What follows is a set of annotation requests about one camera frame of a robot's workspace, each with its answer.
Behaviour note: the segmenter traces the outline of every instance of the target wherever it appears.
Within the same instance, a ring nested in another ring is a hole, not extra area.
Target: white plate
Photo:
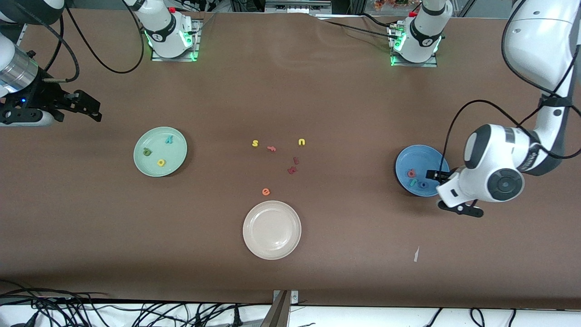
[[[266,260],[289,255],[299,244],[300,233],[296,211],[280,201],[265,201],[252,208],[242,228],[248,250]]]

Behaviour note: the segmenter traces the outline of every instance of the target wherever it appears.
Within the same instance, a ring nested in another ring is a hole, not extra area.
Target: brown table surface
[[[127,12],[74,13],[106,63],[135,63]],[[103,121],[65,113],[50,128],[0,129],[3,278],[115,298],[268,302],[273,289],[298,289],[309,304],[579,308],[578,159],[526,176],[514,201],[481,203],[482,219],[441,211],[394,177],[399,151],[441,150],[472,99],[517,118],[535,108],[539,92],[502,61],[504,20],[452,19],[439,67],[417,69],[391,67],[384,38],[311,16],[218,14],[196,63],[144,60],[125,75],[99,66],[65,21],[81,76],[64,89],[98,99]],[[44,66],[55,44],[30,26],[21,46]],[[72,76],[64,48],[51,73]],[[579,119],[570,121],[569,152],[581,136]],[[467,109],[451,166],[484,123],[510,125],[486,105]],[[184,165],[163,178],[132,160],[157,126],[177,128],[189,145]],[[300,165],[289,175],[293,157]],[[242,238],[244,217],[264,200],[287,202],[301,219],[300,243],[282,260],[255,257]]]

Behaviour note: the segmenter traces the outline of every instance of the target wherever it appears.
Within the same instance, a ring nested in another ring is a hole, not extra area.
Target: white floor
[[[119,307],[139,309],[141,304],[121,304]],[[175,304],[168,304],[156,312],[165,312]],[[183,306],[171,311],[168,315],[186,319],[193,317],[198,305],[188,304],[188,309]],[[269,306],[257,305],[240,309],[243,321],[261,320],[266,315]],[[381,327],[424,327],[432,319],[436,312],[433,308],[369,308],[369,307],[316,307],[293,306],[291,307],[289,327],[300,327],[314,323],[313,327],[341,327],[341,326],[381,326]],[[94,327],[105,327],[95,315],[94,311],[87,311]],[[511,310],[482,310],[486,327],[506,327],[512,313]],[[10,327],[15,324],[25,323],[35,310],[29,305],[5,305],[0,307],[0,327]],[[99,313],[110,327],[131,326],[138,316],[137,311],[119,311],[111,307],[99,309]],[[210,326],[224,326],[232,323],[233,310],[229,310],[208,323]],[[150,315],[141,322],[140,326],[146,326],[155,320]],[[174,322],[168,319],[155,323],[155,327],[174,327]],[[469,309],[444,309],[434,327],[441,326],[474,326],[469,314]],[[518,310],[512,327],[580,327],[581,312],[579,311],[553,311],[553,310]],[[50,327],[47,318],[39,315],[35,327]]]

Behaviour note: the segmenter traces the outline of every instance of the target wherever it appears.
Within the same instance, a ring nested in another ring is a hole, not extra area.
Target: silver cylinder
[[[14,93],[27,87],[38,73],[38,64],[26,52],[15,46],[12,61],[0,71],[0,86]]]

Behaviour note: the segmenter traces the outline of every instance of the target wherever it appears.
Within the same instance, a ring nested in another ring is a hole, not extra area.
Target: green plate
[[[168,137],[172,143],[166,143]],[[146,156],[144,149],[151,150]],[[167,176],[175,172],[185,160],[188,143],[180,131],[171,127],[157,127],[145,133],[133,150],[133,161],[140,172],[151,177]],[[163,159],[166,164],[160,167],[157,162]]]

